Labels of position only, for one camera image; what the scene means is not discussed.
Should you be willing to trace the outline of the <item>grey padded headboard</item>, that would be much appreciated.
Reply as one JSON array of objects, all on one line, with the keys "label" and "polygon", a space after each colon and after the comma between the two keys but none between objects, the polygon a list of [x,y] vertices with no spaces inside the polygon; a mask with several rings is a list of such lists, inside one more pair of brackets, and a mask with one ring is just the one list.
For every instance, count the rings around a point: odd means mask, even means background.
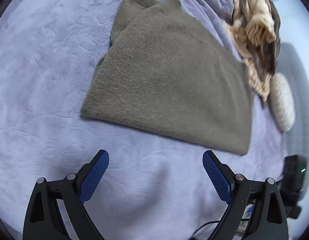
[{"label": "grey padded headboard", "polygon": [[295,123],[287,132],[288,152],[309,161],[309,81],[304,64],[290,43],[281,44],[278,72],[288,80],[294,99]]}]

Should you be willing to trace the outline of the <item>brown knit sweater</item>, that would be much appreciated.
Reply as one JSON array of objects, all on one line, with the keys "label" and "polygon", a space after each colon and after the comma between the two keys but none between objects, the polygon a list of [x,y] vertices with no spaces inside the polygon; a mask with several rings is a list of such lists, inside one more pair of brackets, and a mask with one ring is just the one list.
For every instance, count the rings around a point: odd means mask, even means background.
[{"label": "brown knit sweater", "polygon": [[123,0],[81,114],[245,155],[247,69],[179,0]]}]

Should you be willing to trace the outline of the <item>cream striped fleece garment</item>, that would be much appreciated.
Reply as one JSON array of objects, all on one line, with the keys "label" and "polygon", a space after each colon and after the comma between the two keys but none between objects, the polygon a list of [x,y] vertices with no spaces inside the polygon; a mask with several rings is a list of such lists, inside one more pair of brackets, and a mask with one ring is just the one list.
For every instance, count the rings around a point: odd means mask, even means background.
[{"label": "cream striped fleece garment", "polygon": [[233,23],[223,23],[247,67],[250,87],[265,103],[276,73],[281,40],[280,17],[271,0],[233,0]]}]

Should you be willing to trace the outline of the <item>white round pleated cushion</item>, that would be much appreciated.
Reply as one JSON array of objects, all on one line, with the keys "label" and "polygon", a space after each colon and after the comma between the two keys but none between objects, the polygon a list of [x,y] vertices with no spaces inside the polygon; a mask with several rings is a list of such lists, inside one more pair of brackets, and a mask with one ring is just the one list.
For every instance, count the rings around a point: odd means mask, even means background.
[{"label": "white round pleated cushion", "polygon": [[289,131],[295,123],[295,107],[289,82],[282,73],[276,73],[270,80],[270,107],[281,132]]}]

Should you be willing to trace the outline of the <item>lavender embossed bed blanket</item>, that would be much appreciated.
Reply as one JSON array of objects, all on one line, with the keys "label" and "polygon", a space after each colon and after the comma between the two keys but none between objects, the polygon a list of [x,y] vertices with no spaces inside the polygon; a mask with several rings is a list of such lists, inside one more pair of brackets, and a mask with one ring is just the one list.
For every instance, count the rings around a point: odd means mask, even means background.
[{"label": "lavender embossed bed blanket", "polygon": [[[85,206],[106,239],[188,239],[226,208],[203,147],[80,116],[121,1],[13,0],[0,19],[0,217],[16,238],[36,180],[100,149],[109,167]],[[221,24],[233,0],[180,1],[233,50]]]}]

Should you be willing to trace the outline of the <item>black device with green light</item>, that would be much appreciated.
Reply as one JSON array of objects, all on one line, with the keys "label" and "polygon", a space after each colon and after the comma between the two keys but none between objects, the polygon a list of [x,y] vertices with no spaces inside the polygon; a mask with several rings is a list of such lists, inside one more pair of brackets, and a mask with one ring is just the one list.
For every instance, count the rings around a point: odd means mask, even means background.
[{"label": "black device with green light", "polygon": [[303,156],[290,155],[285,158],[278,185],[287,218],[297,219],[301,213],[298,202],[304,190],[306,168],[307,160]]}]

